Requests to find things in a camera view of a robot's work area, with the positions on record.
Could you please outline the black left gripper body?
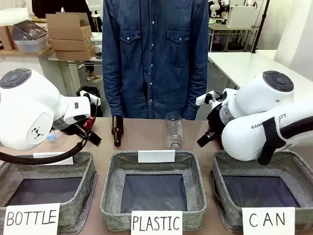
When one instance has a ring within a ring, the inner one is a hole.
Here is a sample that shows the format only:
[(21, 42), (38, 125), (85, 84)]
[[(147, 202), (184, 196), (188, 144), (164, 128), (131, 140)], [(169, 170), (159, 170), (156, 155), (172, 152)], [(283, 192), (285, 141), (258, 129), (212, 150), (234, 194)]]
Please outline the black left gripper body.
[(72, 136), (77, 135), (81, 138), (85, 136), (85, 128), (84, 124), (86, 123), (87, 119), (83, 119), (78, 121), (74, 124), (66, 124), (63, 120), (58, 119), (55, 121), (55, 130), (61, 131), (63, 134)]

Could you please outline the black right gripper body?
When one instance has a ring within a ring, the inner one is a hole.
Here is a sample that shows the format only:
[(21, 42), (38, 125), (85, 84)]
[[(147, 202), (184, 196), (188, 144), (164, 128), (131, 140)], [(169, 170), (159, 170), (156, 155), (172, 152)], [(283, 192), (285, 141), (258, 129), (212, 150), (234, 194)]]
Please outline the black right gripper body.
[(221, 134), (224, 129), (224, 123), (220, 118), (221, 107), (222, 107), (221, 105), (217, 105), (211, 110), (211, 112), (207, 116), (209, 131), (213, 132), (219, 138), (221, 137)]

